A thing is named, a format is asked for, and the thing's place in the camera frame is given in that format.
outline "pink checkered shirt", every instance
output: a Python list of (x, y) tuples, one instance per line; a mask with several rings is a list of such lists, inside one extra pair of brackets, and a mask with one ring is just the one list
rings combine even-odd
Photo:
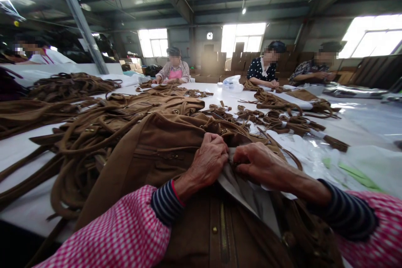
[[(151, 208), (156, 188), (144, 186), (120, 199), (105, 214), (73, 234), (45, 267), (153, 267), (166, 252), (170, 228)], [(368, 202), (379, 227), (367, 242), (338, 236), (342, 255), (353, 267), (402, 267), (402, 201), (380, 193), (349, 192)]]

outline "black polka dot shirt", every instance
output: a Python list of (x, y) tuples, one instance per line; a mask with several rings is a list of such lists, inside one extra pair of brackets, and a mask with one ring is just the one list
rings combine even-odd
[(267, 76), (263, 76), (263, 64), (261, 63), (262, 58), (256, 58), (251, 62), (250, 67), (248, 68), (247, 72), (247, 79), (250, 79), (252, 77), (255, 77), (259, 80), (264, 80), (266, 82), (270, 82), (273, 80), (278, 80), (278, 78), (275, 77), (275, 71), (276, 71), (276, 64), (272, 63), (267, 69)]

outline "bright window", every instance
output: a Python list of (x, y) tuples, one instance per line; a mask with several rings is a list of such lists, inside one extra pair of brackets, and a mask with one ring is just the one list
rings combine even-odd
[(238, 42), (244, 42), (244, 52), (259, 52), (265, 28), (266, 23), (224, 25), (221, 52), (231, 58)]
[(402, 15), (357, 17), (342, 40), (340, 59), (393, 54), (402, 40)]
[(166, 28), (138, 31), (144, 57), (167, 57), (168, 31)]

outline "floral shirt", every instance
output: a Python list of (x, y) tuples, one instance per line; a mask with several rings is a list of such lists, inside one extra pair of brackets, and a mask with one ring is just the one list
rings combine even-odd
[(165, 64), (165, 66), (163, 66), (162, 70), (159, 71), (158, 74), (156, 74), (156, 77), (158, 77), (158, 75), (159, 75), (163, 81), (163, 80), (169, 78), (169, 74), (172, 70), (178, 71), (179, 69), (181, 69), (181, 72), (182, 72), (181, 79), (184, 82), (190, 82), (190, 69), (188, 67), (188, 64), (183, 61), (180, 61), (180, 64), (177, 67), (173, 67), (172, 62), (167, 62)]
[(321, 66), (316, 65), (313, 59), (311, 61), (303, 62), (293, 72), (292, 76), (289, 79), (289, 84), (292, 86), (303, 85), (304, 81), (295, 82), (294, 78), (298, 75), (304, 75), (304, 74), (309, 74), (309, 73), (316, 73), (316, 72), (321, 72), (321, 71), (328, 72), (329, 69), (330, 69), (330, 67), (327, 65), (321, 65)]
[(255, 77), (259, 80), (270, 82), (273, 80), (278, 80), (275, 77), (276, 64), (269, 64), (267, 67), (264, 66), (264, 61), (262, 58), (256, 58), (251, 62), (250, 67), (247, 72), (247, 79)]

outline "bag zipper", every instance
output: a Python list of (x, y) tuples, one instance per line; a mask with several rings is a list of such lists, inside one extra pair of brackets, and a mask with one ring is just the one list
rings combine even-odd
[(229, 262), (229, 246), (226, 226), (225, 204), (220, 204), (220, 222), (221, 222), (221, 261), (226, 264)]

